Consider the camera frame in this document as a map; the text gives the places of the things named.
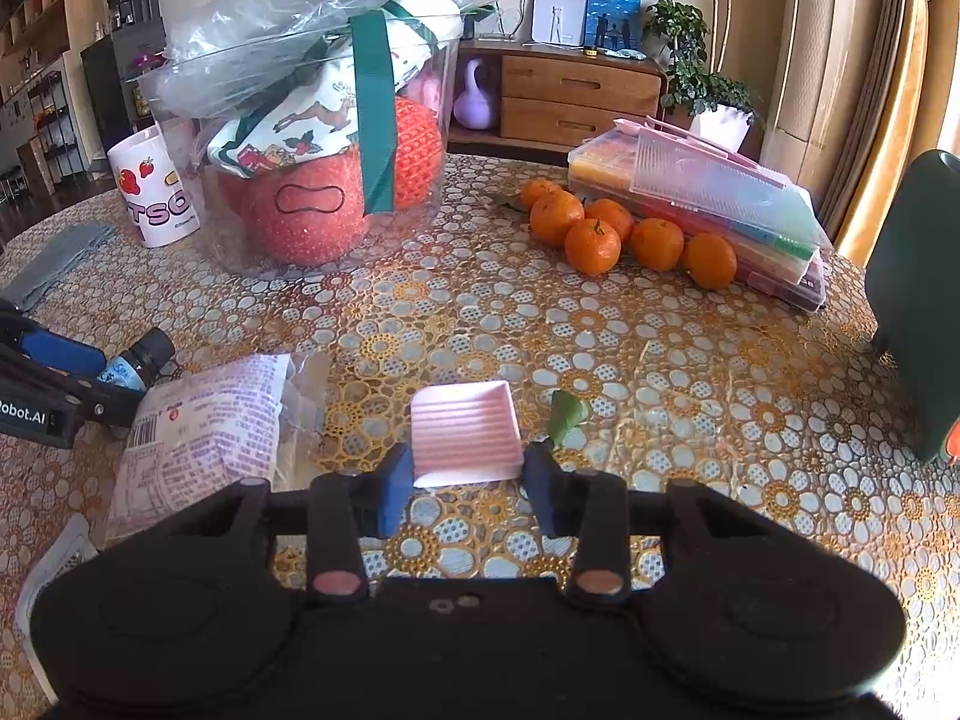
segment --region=black bottle cap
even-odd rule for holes
[[[140,357],[147,365],[153,364],[157,370],[170,362],[176,353],[174,343],[160,327],[148,330],[139,341],[131,344],[130,351]]]

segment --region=purple vase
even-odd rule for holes
[[[464,90],[453,103],[453,116],[467,129],[489,129],[496,121],[493,98],[477,86],[476,72],[483,60],[471,59],[464,69]]]

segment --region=blue picture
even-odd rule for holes
[[[640,50],[640,0],[587,0],[584,45]]]

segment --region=pink box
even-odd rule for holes
[[[520,476],[523,446],[507,382],[426,386],[410,403],[410,423],[417,487]]]

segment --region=round table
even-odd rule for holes
[[[406,439],[410,397],[427,384],[506,379],[525,439],[545,428],[552,389],[578,391],[590,414],[559,451],[566,469],[618,473],[638,490],[698,479],[872,571],[909,619],[878,692],[907,720],[956,718],[960,478],[915,462],[895,367],[871,352],[862,271],[835,258],[814,317],[738,285],[704,293],[631,257],[587,278],[504,206],[535,175],[563,172],[450,156],[429,229],[368,268],[299,282],[228,274],[200,254],[199,236],[146,250],[113,191],[10,242],[0,283],[65,225],[111,221],[120,234],[32,316],[108,356],[158,325],[176,343],[179,370],[258,350],[328,350],[323,469],[375,466]],[[45,706],[13,621],[21,583],[74,512],[102,533],[121,450],[102,426],[83,428],[72,452],[0,437],[4,717]],[[561,583],[575,549],[573,539],[541,537],[515,482],[421,491],[395,538],[362,546],[374,577],[552,574]],[[656,539],[635,539],[632,557],[635,586],[661,576]],[[277,555],[285,584],[302,584],[303,568],[296,548]]]

